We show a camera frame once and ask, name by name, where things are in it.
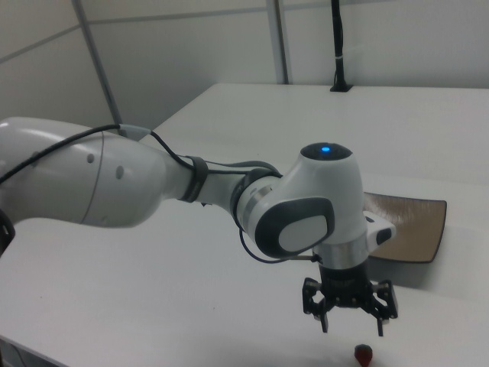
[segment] white wall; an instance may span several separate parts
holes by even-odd
[[[489,87],[487,0],[344,0],[347,82]],[[292,81],[332,84],[329,0],[283,0]]]
[[[112,122],[71,2],[1,0],[0,35],[0,120]]]
[[[154,128],[214,83],[280,83],[270,4],[84,0],[122,121]]]

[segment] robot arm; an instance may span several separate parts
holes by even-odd
[[[0,122],[0,177],[32,154],[84,130],[39,119]],[[323,285],[306,280],[304,312],[318,317],[323,331],[325,314],[333,306],[361,307],[380,321],[397,316],[396,308],[385,310],[373,302],[375,289],[364,269],[369,251],[394,236],[395,227],[373,215],[366,219],[360,171],[348,149],[327,143],[305,147],[283,177],[266,165],[224,171],[200,158],[184,159],[186,164],[167,152],[100,132],[0,182],[0,210],[13,223],[45,217],[128,227],[146,220],[162,200],[214,204],[228,211],[270,257],[313,250]],[[314,290],[325,294],[322,304],[309,297]]]

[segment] white table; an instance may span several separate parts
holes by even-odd
[[[227,213],[178,201],[133,229],[20,223],[0,259],[0,337],[70,366],[356,366],[359,343],[372,367],[486,365],[488,116],[480,89],[216,85],[156,129],[179,153],[282,171],[337,142],[366,191],[447,200],[434,263],[372,264],[397,284],[384,338],[340,309],[323,335],[300,294],[317,265],[257,263]]]

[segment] black cable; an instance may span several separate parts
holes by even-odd
[[[42,157],[47,156],[49,153],[52,153],[53,151],[59,148],[62,148],[81,138],[85,138],[86,136],[96,134],[97,132],[104,132],[106,130],[119,130],[120,128],[121,126],[119,124],[99,126],[98,128],[91,128],[90,130],[86,130],[85,132],[80,132],[79,134],[72,135],[69,138],[66,138],[62,141],[58,141],[57,143],[51,145],[50,147],[44,149],[43,151],[40,151],[39,153],[36,153],[32,157],[26,159],[22,163],[12,168],[9,172],[4,174],[2,177],[0,177],[0,185],[3,184],[6,180],[8,180],[10,177],[14,176],[19,171],[22,171],[30,164],[39,161]]]
[[[156,132],[151,132],[151,136],[157,140],[158,143],[164,148],[165,151],[180,165],[182,165],[185,168],[188,168],[190,170],[194,170],[194,167],[192,164],[185,162],[177,153],[172,151],[170,147],[168,146],[167,143],[164,142],[164,140],[156,133]],[[249,171],[224,171],[224,170],[209,170],[210,174],[247,174]]]
[[[259,262],[263,262],[264,264],[280,264],[281,262],[289,261],[289,260],[307,260],[310,262],[317,262],[319,260],[319,256],[314,254],[313,256],[304,256],[304,255],[298,255],[298,256],[292,256],[290,258],[281,258],[278,260],[266,260],[264,258],[259,258],[256,256],[249,247],[246,245],[245,238],[243,236],[243,229],[239,229],[239,239],[241,240],[241,244],[243,245],[244,250],[250,255],[252,258]]]
[[[24,359],[22,358],[21,352],[18,350],[18,348],[13,344],[11,344],[11,347],[15,352],[17,352],[18,358],[21,360],[22,365],[24,367],[28,367],[28,365],[25,364]]]
[[[283,258],[280,260],[265,260],[264,258],[259,258],[257,257],[251,250],[246,246],[245,238],[243,237],[243,230],[240,228],[239,229],[239,239],[241,240],[241,244],[243,245],[244,250],[250,255],[252,258],[259,262],[263,262],[264,264],[279,264],[281,262],[285,262],[288,259]]]

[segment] black band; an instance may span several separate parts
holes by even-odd
[[[197,197],[199,197],[200,190],[204,186],[204,182],[206,182],[207,175],[209,174],[209,168],[207,167],[206,161],[204,161],[201,157],[187,156],[187,158],[192,160],[194,171],[192,180],[186,189],[185,195],[183,195],[180,200],[193,203],[196,201]]]
[[[14,225],[7,217],[7,214],[0,209],[0,255],[6,250],[12,239],[15,237]]]

